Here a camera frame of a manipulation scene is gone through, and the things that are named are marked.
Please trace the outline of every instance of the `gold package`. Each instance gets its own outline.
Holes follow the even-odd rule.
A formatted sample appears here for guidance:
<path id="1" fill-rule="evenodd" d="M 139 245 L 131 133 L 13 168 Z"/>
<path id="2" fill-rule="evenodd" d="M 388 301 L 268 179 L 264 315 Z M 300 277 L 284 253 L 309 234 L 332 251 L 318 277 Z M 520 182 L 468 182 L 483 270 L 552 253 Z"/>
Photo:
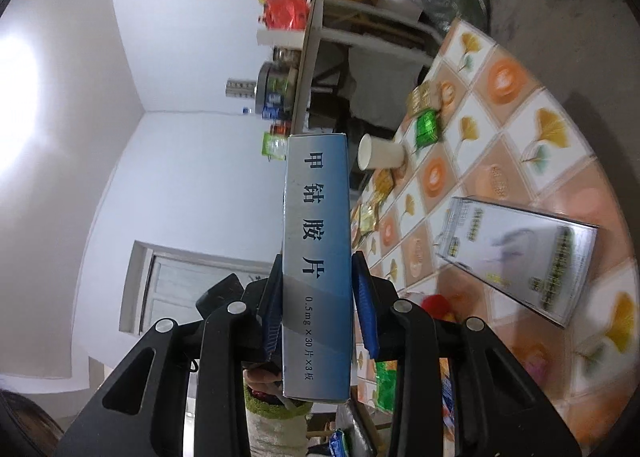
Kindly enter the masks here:
<path id="1" fill-rule="evenodd" d="M 360 234 L 378 229 L 378 202 L 373 200 L 360 206 Z"/>
<path id="2" fill-rule="evenodd" d="M 395 186 L 391 170 L 383 168 L 373 176 L 374 200 L 384 202 Z"/>
<path id="3" fill-rule="evenodd" d="M 427 110 L 439 111 L 442 97 L 438 85 L 427 80 L 409 93 L 406 99 L 406 110 L 410 118 L 415 118 Z"/>
<path id="4" fill-rule="evenodd" d="M 360 207 L 358 204 L 351 212 L 351 247 L 354 248 L 360 242 Z"/>

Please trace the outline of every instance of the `person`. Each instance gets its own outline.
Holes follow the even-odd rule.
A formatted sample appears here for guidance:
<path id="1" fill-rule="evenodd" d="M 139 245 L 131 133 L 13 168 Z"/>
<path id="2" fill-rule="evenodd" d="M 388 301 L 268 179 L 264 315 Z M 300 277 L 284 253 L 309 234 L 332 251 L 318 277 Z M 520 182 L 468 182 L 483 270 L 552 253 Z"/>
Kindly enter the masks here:
<path id="1" fill-rule="evenodd" d="M 0 455 L 50 457 L 62 429 L 30 399 L 0 389 Z"/>
<path id="2" fill-rule="evenodd" d="M 274 395 L 281 374 L 244 371 L 244 407 L 252 457 L 304 457 L 306 415 L 312 403 L 293 400 L 287 409 Z"/>

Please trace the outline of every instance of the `green packet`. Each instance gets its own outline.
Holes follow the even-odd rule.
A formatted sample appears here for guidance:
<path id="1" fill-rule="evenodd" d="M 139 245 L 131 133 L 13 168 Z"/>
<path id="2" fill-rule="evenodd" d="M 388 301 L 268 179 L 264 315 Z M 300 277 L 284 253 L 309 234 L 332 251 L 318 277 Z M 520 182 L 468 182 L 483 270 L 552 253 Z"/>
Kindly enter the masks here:
<path id="1" fill-rule="evenodd" d="M 398 372 L 396 361 L 376 361 L 376 408 L 393 412 L 396 402 L 396 374 Z"/>
<path id="2" fill-rule="evenodd" d="M 415 120 L 415 148 L 420 150 L 437 143 L 439 139 L 438 111 L 429 109 Z"/>
<path id="3" fill-rule="evenodd" d="M 287 159 L 287 146 L 289 138 L 265 132 L 262 137 L 262 155 L 270 160 L 285 161 Z"/>

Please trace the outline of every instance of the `red object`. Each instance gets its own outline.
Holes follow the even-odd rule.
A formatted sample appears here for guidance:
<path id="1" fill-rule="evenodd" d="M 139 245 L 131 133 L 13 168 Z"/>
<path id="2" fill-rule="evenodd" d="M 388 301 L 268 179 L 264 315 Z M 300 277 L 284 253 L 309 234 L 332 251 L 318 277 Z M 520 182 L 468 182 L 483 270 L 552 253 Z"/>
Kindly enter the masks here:
<path id="1" fill-rule="evenodd" d="M 265 0 L 264 23 L 270 30 L 304 30 L 309 15 L 306 0 Z"/>
<path id="2" fill-rule="evenodd" d="M 444 298 L 441 294 L 432 294 L 431 296 L 425 297 L 420 304 L 420 307 L 422 307 L 436 320 L 450 321 L 453 316 L 453 310 L 451 309 L 449 300 Z"/>
<path id="3" fill-rule="evenodd" d="M 269 133 L 277 136 L 289 136 L 291 134 L 291 122 L 273 124 L 269 127 Z"/>

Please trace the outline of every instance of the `hair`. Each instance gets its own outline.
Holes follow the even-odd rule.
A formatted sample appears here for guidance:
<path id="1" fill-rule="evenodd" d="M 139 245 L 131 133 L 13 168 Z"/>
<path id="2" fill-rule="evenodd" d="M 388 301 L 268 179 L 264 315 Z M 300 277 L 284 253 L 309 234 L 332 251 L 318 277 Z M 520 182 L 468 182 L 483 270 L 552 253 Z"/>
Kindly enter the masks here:
<path id="1" fill-rule="evenodd" d="M 0 389 L 0 448 L 2 455 L 49 457 L 63 431 L 30 399 Z"/>

